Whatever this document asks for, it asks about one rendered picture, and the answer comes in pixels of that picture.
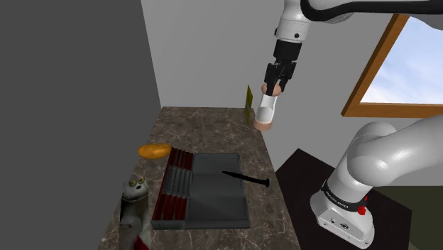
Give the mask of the grey frog figure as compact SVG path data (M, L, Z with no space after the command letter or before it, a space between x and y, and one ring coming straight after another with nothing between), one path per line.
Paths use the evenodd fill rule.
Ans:
M119 250L152 250L153 227L148 194L148 184L142 175L132 174L123 182Z

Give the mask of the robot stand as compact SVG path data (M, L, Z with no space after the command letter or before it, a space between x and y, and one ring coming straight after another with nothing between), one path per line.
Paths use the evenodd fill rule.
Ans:
M297 149L276 171L280 189L301 250L360 250L317 224L310 198L334 168ZM409 250L412 211L371 190L368 211L373 215L375 237L366 250Z

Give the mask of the grey tray with red slots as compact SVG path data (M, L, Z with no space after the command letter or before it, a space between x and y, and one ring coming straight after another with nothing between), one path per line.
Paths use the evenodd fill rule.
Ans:
M173 148L151 223L155 230L249 229L248 203L237 153L190 153Z

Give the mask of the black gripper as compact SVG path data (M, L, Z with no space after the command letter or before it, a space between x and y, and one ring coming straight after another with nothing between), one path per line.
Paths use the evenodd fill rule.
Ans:
M294 74L301 47L302 43L292 43L277 39L273 57L275 58L275 63L285 63L283 64L282 72L279 65L268 64L263 85L264 94L278 96L285 91L286 84L292 79Z

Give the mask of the olive green flat card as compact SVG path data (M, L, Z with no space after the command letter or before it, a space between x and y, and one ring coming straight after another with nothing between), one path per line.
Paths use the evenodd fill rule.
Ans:
M245 100L245 106L244 106L244 118L246 121L246 125L249 126L251 124L251 121L253 119L253 93L251 91L250 86L247 86L246 89L246 100Z

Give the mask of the wood-framed window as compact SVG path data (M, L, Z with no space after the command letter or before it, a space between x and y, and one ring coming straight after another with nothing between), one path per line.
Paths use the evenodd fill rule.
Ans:
M342 116L425 118L443 113L443 21L394 14Z

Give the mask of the white shaker with peach ends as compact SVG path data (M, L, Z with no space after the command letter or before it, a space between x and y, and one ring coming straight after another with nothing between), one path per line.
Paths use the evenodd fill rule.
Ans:
M279 84L276 84L273 88L273 92L270 95L266 94L267 84L264 83L261 87L262 98L256 110L253 125L260 131L267 131L271 128L273 123L273 117L275 115L275 104L278 96L282 90Z

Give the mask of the orange-brown potato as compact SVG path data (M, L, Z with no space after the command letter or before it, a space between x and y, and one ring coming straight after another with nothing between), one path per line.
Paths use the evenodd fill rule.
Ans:
M142 145L138 149L140 157L145 159L156 160L170 155L172 146L167 143L150 143Z

